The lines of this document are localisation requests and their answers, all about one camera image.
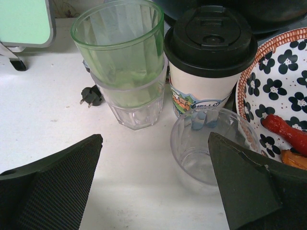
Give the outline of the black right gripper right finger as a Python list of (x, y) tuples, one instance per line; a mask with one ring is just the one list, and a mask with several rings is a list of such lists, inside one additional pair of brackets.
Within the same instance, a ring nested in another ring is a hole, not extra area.
[(209, 153), (231, 230), (305, 230), (307, 172), (210, 133)]

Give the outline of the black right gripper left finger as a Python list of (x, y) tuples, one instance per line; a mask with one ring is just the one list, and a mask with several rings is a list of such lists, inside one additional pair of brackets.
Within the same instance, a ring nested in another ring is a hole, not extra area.
[(102, 149), (100, 134), (0, 175), (2, 230), (77, 230)]

